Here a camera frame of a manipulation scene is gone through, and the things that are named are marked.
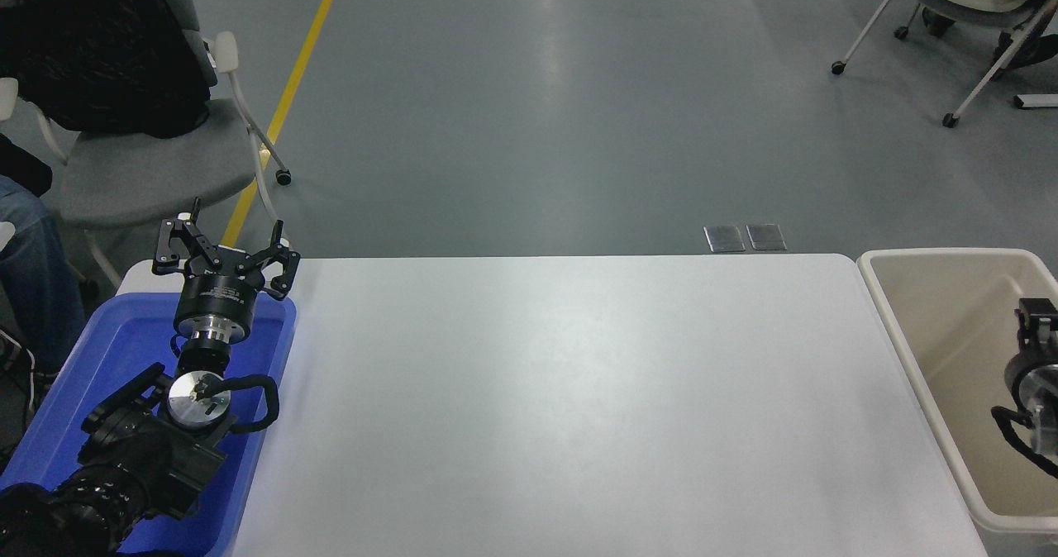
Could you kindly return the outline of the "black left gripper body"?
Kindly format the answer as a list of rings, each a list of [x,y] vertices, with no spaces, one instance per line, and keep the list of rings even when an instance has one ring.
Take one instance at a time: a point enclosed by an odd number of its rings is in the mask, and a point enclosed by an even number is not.
[[[250,328],[255,305],[264,289],[262,264],[245,250],[212,247],[188,253],[180,265],[183,287],[177,328]]]

